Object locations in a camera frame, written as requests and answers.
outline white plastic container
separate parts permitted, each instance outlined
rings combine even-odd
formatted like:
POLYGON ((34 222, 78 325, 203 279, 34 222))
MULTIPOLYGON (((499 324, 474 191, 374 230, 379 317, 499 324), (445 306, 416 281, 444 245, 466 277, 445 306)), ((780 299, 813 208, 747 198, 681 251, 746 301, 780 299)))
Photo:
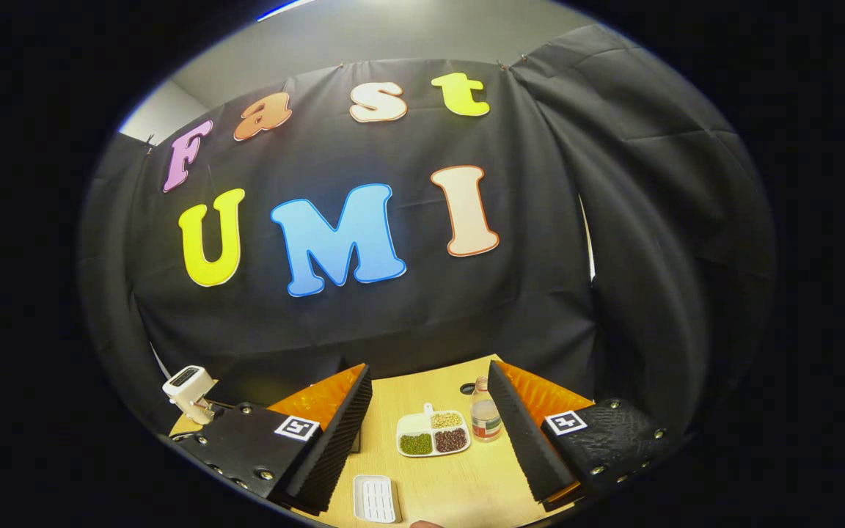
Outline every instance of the white plastic container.
POLYGON ((354 478, 354 517, 362 521, 400 522, 396 487, 380 474, 359 474, 354 478))
POLYGON ((465 417, 459 411, 433 411, 432 404, 426 403, 422 406, 422 412, 419 414, 407 414, 405 417, 400 418, 400 421, 396 423, 396 451, 403 455, 404 457, 439 457, 439 455, 452 455, 453 453, 460 453, 465 451, 469 446, 472 445, 472 435, 469 434, 469 425, 465 421, 465 417), (433 414, 455 414, 462 420, 460 425, 453 425, 450 428, 432 428, 432 415, 433 414), (446 451, 445 453, 439 453, 436 449, 436 432, 439 431, 451 431, 453 429, 462 429, 465 433, 465 445, 456 449, 455 451, 446 451), (410 455, 408 453, 403 453, 403 449, 400 448, 400 437, 403 436, 418 436, 420 434, 427 434, 429 435, 430 439, 432 440, 432 451, 425 454, 425 455, 410 455))

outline white device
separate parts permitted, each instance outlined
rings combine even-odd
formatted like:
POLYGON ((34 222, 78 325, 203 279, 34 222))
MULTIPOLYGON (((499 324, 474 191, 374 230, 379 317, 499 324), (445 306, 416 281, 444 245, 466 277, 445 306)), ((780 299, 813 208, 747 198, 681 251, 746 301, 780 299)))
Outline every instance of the white device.
POLYGON ((171 380, 165 381, 161 390, 168 395, 168 401, 178 405, 186 417, 197 424, 207 425, 214 418, 211 404, 204 395, 214 387, 214 380, 204 367, 189 365, 184 367, 171 380))

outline pink letter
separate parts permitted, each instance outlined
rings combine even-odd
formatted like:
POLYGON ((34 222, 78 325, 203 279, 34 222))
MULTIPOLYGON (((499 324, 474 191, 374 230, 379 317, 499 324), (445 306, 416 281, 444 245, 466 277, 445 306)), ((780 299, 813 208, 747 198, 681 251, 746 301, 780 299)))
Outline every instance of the pink letter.
POLYGON ((188 170, 186 167, 194 161, 198 149, 201 148, 199 136, 208 135, 213 128, 214 122, 207 120, 172 143, 172 150, 175 152, 172 154, 172 164, 168 166, 168 180, 165 180, 165 185, 161 188, 164 193, 171 191, 184 183, 184 180, 187 180, 188 170))

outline yellow letter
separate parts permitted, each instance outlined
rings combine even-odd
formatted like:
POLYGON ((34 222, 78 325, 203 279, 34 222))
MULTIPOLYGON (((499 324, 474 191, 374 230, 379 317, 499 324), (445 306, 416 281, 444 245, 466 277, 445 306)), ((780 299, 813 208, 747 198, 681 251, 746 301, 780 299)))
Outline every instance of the yellow letter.
POLYGON ((359 123, 396 121, 406 116, 406 103, 398 96, 403 88, 393 83, 365 83, 351 90, 351 117, 359 123))
POLYGON ((445 201, 449 204, 449 220, 452 222, 449 254, 453 257, 469 257, 491 251, 500 243, 497 233, 487 228, 478 190, 478 181, 482 177, 484 171, 474 165, 446 167, 429 177, 432 183, 442 187, 445 201))
POLYGON ((244 120, 237 125, 237 130, 234 130, 234 139, 243 141, 255 136, 259 131, 274 129, 285 123, 289 116, 292 116, 288 104, 289 94, 279 92, 249 105, 241 114, 244 120))
POLYGON ((491 107, 487 103, 476 103, 472 99, 472 90, 483 90, 480 81, 469 81, 463 73, 449 73, 432 80, 432 86, 442 87, 442 99, 445 106, 459 116, 483 116, 491 107))
POLYGON ((201 235, 201 220, 208 207, 200 204, 181 213, 178 226, 181 227, 181 241, 184 245, 185 268, 192 281, 203 287, 220 285, 237 273, 241 263, 241 228, 237 223, 237 208, 244 199, 244 190, 226 191, 214 200, 214 208, 221 211, 221 257, 214 262, 204 258, 204 240, 201 235))

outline plastic bottle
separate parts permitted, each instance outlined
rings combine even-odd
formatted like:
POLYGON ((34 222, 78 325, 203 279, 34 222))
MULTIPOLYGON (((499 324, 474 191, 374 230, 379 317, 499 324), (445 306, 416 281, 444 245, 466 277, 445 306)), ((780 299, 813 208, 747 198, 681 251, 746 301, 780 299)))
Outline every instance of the plastic bottle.
POLYGON ((500 412, 487 392, 487 377, 475 381, 472 392, 472 437, 477 441, 495 441, 500 437, 500 412))

